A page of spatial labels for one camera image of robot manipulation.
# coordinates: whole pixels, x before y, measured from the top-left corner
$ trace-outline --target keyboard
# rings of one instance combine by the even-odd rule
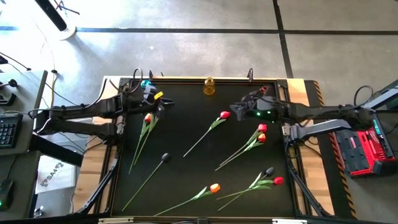
[[[22,114],[0,115],[0,150],[15,147],[23,116]]]

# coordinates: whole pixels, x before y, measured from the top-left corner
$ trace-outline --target wooden table frame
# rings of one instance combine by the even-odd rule
[[[109,80],[117,85],[119,83],[120,78],[130,78],[130,77],[104,77],[107,78],[108,81],[105,84],[104,93],[101,99],[112,97],[118,94],[118,91],[110,85]],[[154,79],[173,79],[173,78],[184,78],[184,79],[205,79],[205,77],[154,77]],[[233,79],[233,80],[248,80],[247,78],[226,78],[219,77],[216,79]],[[256,78],[255,80],[280,80],[276,78]],[[290,101],[295,103],[303,103],[304,105],[309,105],[307,91],[305,89],[305,84],[303,79],[294,78],[294,79],[283,79],[287,80],[287,86],[290,96]],[[280,88],[280,96],[283,99],[285,94],[283,90]],[[103,124],[110,123],[111,119],[103,119],[99,117],[95,117],[93,119],[93,123],[95,124]],[[315,138],[311,138],[311,142],[316,142]],[[87,144],[87,148],[94,146],[100,142],[100,139],[96,138],[92,140],[89,144]],[[316,145],[311,145],[314,149],[319,152],[319,147]],[[116,153],[116,146],[113,146],[110,151],[110,160],[108,163],[108,168],[112,163],[112,160]],[[323,168],[323,162],[321,157],[319,157],[315,152],[311,151],[306,147],[300,148],[301,159],[303,164],[303,171],[305,174],[305,181],[307,183],[308,188],[314,194],[315,198],[320,202],[323,208],[329,212],[330,214],[334,214],[333,206],[330,198],[328,183],[326,180],[325,170]],[[94,192],[95,188],[97,188],[98,183],[101,178],[101,170],[103,168],[103,162],[106,154],[106,146],[100,145],[94,147],[88,151],[83,159],[83,163],[80,169],[80,175],[78,177],[78,181],[76,184],[75,195],[73,197],[74,204],[74,212],[83,206],[86,200],[90,197],[90,195]],[[99,212],[104,212],[106,210],[106,204],[108,201],[109,195],[109,183],[103,191],[102,200],[99,206]],[[297,200],[298,200],[298,208],[302,213],[305,213],[305,203],[303,199],[303,193],[296,185],[297,192]]]

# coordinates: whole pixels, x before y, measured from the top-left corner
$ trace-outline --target black tulip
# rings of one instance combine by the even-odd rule
[[[271,177],[272,175],[275,174],[275,169],[273,167],[270,167],[270,168],[266,169],[262,174],[263,174],[263,176]]]
[[[168,161],[170,161],[171,158],[172,158],[172,157],[170,156],[169,153],[165,153],[165,154],[162,156],[162,161],[163,161],[163,162],[168,162]]]

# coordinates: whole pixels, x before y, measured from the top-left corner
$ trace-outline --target gray floor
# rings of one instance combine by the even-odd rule
[[[65,0],[80,16],[61,12],[78,27],[277,29],[272,0]],[[290,30],[398,30],[394,0],[279,0],[284,28]],[[89,103],[105,75],[130,75],[135,67],[156,75],[286,77],[277,34],[84,33],[66,41],[43,35],[19,7],[2,6],[0,51],[42,70],[55,68],[55,89],[75,103]],[[286,35],[295,78],[317,80],[329,105],[353,102],[355,90],[378,90],[397,79],[398,35]],[[11,71],[8,65],[1,70]],[[56,104],[66,104],[60,98]],[[397,223],[398,174],[349,181],[359,219]],[[69,211],[72,190],[53,192],[39,201]]]

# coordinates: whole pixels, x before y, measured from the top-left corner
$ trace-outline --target wooden plank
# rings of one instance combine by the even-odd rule
[[[287,84],[289,88],[289,96],[291,102],[302,103],[309,106],[304,80],[298,78],[288,79]],[[310,140],[311,142],[318,142],[316,138],[311,138]],[[313,145],[308,141],[306,142],[306,144],[319,152],[318,146]],[[310,189],[314,197],[319,201],[319,203],[327,212],[329,212],[330,214],[334,214],[325,170],[323,168],[322,158],[305,146],[300,147],[300,152],[302,155],[303,168],[308,189]]]
[[[120,78],[130,78],[129,76],[123,77],[104,77],[108,78],[108,82],[105,86],[102,99],[109,98],[117,94],[117,90],[115,90],[109,83],[109,79],[115,85],[118,85]],[[155,77],[156,79],[161,78],[191,78],[191,79],[205,79],[206,77]],[[229,79],[227,77],[221,77],[217,79]],[[256,80],[276,80],[277,78],[256,78]],[[289,85],[289,95],[290,99],[293,102],[303,103],[308,105],[307,92],[305,90],[304,81],[302,79],[287,79]],[[93,123],[95,124],[103,124],[111,122],[110,119],[103,118],[94,118]],[[95,144],[99,143],[99,139],[95,139],[87,147],[91,147]],[[74,211],[77,211],[80,207],[83,206],[88,197],[92,194],[94,189],[97,187],[100,181],[100,173],[102,168],[102,163],[105,155],[105,146],[98,146],[90,151],[88,151],[83,159],[80,175],[78,178],[78,182],[76,185],[75,196],[73,197]],[[306,147],[302,147],[302,160],[304,165],[305,176],[307,180],[308,188],[313,192],[314,196],[319,200],[322,206],[326,211],[333,213],[333,206],[331,204],[330,194],[328,190],[328,185],[326,181],[325,171],[323,170],[322,159],[319,158],[314,152]],[[111,159],[110,163],[114,158],[114,153],[116,152],[116,147],[112,148],[111,151]],[[298,202],[301,211],[304,211],[304,202],[303,195],[298,186],[297,194],[298,194]],[[105,209],[106,201],[108,199],[109,193],[109,184],[106,187],[103,193],[103,199],[101,201],[100,211],[102,212]]]

